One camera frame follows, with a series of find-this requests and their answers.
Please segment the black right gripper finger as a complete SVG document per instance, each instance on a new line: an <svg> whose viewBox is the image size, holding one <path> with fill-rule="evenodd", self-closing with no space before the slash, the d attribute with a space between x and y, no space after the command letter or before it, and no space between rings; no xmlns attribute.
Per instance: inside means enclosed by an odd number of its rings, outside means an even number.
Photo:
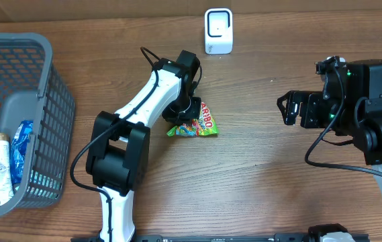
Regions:
<svg viewBox="0 0 382 242"><path fill-rule="evenodd" d="M288 108L289 107L289 102L290 98L294 94L294 90L288 91L286 94L282 95L277 99L277 107L278 108Z"/></svg>
<svg viewBox="0 0 382 242"><path fill-rule="evenodd" d="M279 109L282 114L284 124L293 126L298 116L298 104L296 102L280 101Z"/></svg>

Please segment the blue snack packet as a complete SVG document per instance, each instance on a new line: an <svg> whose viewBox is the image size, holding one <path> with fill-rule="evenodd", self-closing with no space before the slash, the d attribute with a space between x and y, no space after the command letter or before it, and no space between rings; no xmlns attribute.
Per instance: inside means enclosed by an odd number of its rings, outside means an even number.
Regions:
<svg viewBox="0 0 382 242"><path fill-rule="evenodd" d="M13 136L10 148L10 172L13 185L21 183L27 145L30 141L29 135L32 130L33 121L23 120Z"/></svg>

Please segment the green Haribo gummy bag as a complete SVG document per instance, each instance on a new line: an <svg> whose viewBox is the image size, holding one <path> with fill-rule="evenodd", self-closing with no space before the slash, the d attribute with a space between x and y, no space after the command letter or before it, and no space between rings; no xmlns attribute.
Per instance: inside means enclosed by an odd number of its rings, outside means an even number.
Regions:
<svg viewBox="0 0 382 242"><path fill-rule="evenodd" d="M192 120L190 124L182 124L172 127L167 136L209 136L218 134L217 124L211 112L204 102L201 103L198 119Z"/></svg>

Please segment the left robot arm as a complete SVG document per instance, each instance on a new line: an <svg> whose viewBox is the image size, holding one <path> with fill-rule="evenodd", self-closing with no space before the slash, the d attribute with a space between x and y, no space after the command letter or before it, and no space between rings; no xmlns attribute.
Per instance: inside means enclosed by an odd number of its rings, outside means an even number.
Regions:
<svg viewBox="0 0 382 242"><path fill-rule="evenodd" d="M133 239L134 191L146 173L150 132L158 118L182 125L200 115L194 77L202 68L196 54L182 50L177 60L157 58L150 66L150 79L126 106L115 113L102 111L94 121L86 172L102 201L102 228L95 241Z"/></svg>

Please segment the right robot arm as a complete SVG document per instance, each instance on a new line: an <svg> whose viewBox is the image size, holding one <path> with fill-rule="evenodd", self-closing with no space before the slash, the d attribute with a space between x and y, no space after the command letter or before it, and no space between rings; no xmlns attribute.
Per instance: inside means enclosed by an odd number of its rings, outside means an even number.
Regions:
<svg viewBox="0 0 382 242"><path fill-rule="evenodd" d="M324 82L322 90L291 90L277 99L284 124L293 126L300 118L301 127L321 130L305 153L308 165L371 174L382 194L382 59L347 62L329 56L315 66ZM354 145L360 150L365 167L310 160L328 132L347 138L336 146Z"/></svg>

